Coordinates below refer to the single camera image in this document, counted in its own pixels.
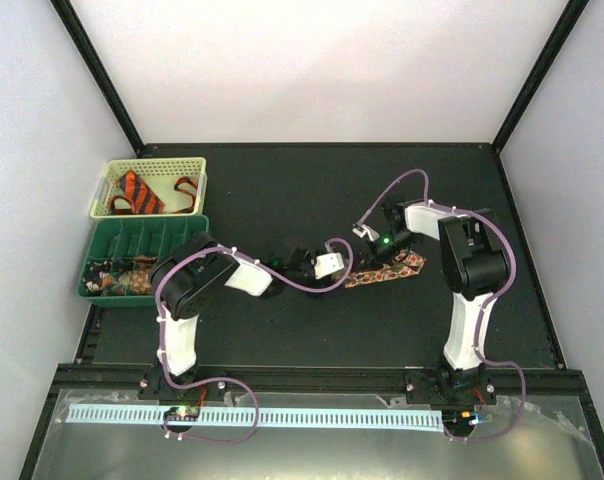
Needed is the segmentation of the floral patterned tie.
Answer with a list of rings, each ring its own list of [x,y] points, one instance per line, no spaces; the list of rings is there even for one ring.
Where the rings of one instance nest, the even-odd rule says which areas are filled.
[[[417,276],[426,264],[426,258],[413,250],[402,249],[389,260],[359,260],[344,282],[345,288],[356,288]]]

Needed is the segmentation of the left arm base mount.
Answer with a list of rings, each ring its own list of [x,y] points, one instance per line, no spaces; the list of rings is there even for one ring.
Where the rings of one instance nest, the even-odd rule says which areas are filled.
[[[185,374],[175,377],[171,375],[171,380],[181,385],[189,385],[201,378],[196,375],[194,369],[188,370]],[[222,401],[224,395],[232,387],[229,380],[215,380],[202,386],[183,389],[176,388],[169,384],[164,375],[163,369],[156,366],[144,372],[140,380],[137,399],[145,401],[156,401],[159,404],[185,403],[193,405],[199,401]]]

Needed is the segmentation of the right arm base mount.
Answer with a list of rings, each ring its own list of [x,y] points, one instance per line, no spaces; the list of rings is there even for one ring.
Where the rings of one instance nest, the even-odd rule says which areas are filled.
[[[411,403],[450,407],[496,403],[495,394],[489,390],[492,380],[483,367],[470,370],[451,370],[448,367],[407,369],[404,382]]]

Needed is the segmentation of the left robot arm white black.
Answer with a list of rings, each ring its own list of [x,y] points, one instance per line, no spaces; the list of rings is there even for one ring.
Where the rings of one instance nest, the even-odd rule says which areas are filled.
[[[341,285],[344,269],[340,253],[313,254],[297,248],[286,259],[262,263],[224,247],[208,232],[193,235],[157,263],[149,274],[160,326],[157,357],[166,368],[161,386],[175,399],[189,397],[197,376],[196,331],[202,313],[223,289],[260,299],[293,287],[308,294],[327,293]]]

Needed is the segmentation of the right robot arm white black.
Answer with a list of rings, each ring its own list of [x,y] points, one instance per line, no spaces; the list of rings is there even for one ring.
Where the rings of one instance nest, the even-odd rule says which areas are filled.
[[[442,273],[452,292],[451,326],[437,369],[439,396],[458,403],[487,382],[485,340],[497,299],[515,278],[515,257],[491,212],[471,212],[432,200],[385,204],[389,224],[385,234],[362,219],[353,232],[366,240],[373,258],[381,263],[419,237],[439,242]]]

